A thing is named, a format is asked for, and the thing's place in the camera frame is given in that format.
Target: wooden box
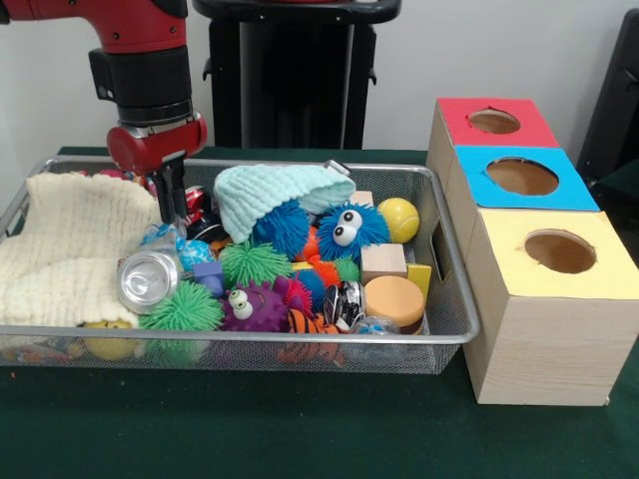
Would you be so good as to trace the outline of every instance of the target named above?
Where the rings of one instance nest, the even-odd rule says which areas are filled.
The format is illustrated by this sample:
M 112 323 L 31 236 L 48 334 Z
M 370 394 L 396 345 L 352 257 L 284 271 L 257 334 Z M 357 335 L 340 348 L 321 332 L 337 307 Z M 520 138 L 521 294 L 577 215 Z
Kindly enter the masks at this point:
M 598 212 L 559 148 L 457 147 L 446 199 L 466 261 L 477 207 Z
M 639 332 L 639 270 L 605 214 L 481 209 L 466 268 L 479 403 L 606 403 Z
M 555 148 L 550 127 L 531 100 L 440 98 L 435 105 L 426 165 L 446 192 L 455 147 Z

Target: metal basket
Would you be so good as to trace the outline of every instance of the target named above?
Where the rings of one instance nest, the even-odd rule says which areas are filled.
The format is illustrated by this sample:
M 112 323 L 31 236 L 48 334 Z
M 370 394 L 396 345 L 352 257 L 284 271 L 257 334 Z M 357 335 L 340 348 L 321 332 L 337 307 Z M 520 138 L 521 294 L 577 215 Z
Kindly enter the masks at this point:
M 224 168 L 257 162 L 189 160 L 185 183 L 213 188 Z M 329 335 L 180 332 L 67 327 L 0 326 L 0 364 L 115 368 L 334 371 L 438 374 L 479 321 L 436 175 L 425 167 L 348 165 L 359 190 L 375 203 L 401 197 L 417 206 L 420 227 L 404 246 L 410 262 L 434 265 L 421 335 Z M 59 157 L 34 170 L 52 173 L 112 168 L 106 157 Z M 28 214 L 23 186 L 0 219 L 5 237 L 18 234 Z M 92 350 L 102 352 L 98 357 Z M 135 350 L 125 359 L 122 350 Z

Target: blue toy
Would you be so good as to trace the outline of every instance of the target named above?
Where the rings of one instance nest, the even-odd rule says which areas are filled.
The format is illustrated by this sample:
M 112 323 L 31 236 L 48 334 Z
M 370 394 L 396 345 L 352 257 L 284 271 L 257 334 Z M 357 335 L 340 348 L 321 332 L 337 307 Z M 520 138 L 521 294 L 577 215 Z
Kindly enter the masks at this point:
M 293 259 L 309 239 L 309 217 L 297 200 L 283 203 L 258 220 L 253 239 L 257 244 L 270 242 L 275 251 Z
M 180 250 L 180 262 L 186 272 L 192 272 L 193 266 L 200 262 L 213 262 L 213 255 L 209 245 L 197 239 L 186 241 Z
M 313 312 L 323 312 L 323 297 L 326 296 L 326 286 L 324 286 L 320 275 L 312 269 L 302 269 L 296 273 L 295 278 L 311 292 Z
M 321 220 L 318 237 L 319 254 L 324 261 L 351 256 L 360 263 L 360 250 L 371 244 L 390 242 L 390 231 L 376 208 L 348 202 L 333 208 Z
M 224 274 L 219 261 L 194 264 L 193 279 L 206 286 L 211 291 L 212 297 L 219 298 L 224 295 Z

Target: circular hole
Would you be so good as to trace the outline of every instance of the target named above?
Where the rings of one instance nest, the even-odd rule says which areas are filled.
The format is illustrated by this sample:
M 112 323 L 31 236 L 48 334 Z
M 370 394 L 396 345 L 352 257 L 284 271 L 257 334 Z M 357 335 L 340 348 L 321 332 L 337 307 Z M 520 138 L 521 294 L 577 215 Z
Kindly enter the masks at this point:
M 526 240 L 528 255 L 558 272 L 577 274 L 597 260 L 594 248 L 584 239 L 562 230 L 534 232 Z
M 495 135 L 515 133 L 521 128 L 519 120 L 509 113 L 487 108 L 470 115 L 470 125 L 477 130 Z
M 502 158 L 486 169 L 507 192 L 526 196 L 550 195 L 559 186 L 557 176 L 543 165 L 525 158 Z

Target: green koosh ball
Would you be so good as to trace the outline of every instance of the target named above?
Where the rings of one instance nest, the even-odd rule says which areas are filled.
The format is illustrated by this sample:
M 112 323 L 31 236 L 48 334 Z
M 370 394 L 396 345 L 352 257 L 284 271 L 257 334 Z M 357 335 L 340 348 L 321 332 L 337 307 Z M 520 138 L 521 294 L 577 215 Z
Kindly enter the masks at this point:
M 342 281 L 359 282 L 361 280 L 361 271 L 359 267 L 350 257 L 340 257 L 333 264 L 337 268 L 337 274 Z
M 275 251 L 269 242 L 254 245 L 250 241 L 229 245 L 220 253 L 225 287 L 231 289 L 238 283 L 248 286 L 252 280 L 256 284 L 264 281 L 273 283 L 278 276 L 290 276 L 289 259 Z
M 201 284 L 182 281 L 173 296 L 149 314 L 140 316 L 140 327 L 173 331 L 213 331 L 222 324 L 222 304 Z M 150 339 L 146 354 L 171 367 L 184 367 L 200 358 L 207 341 Z

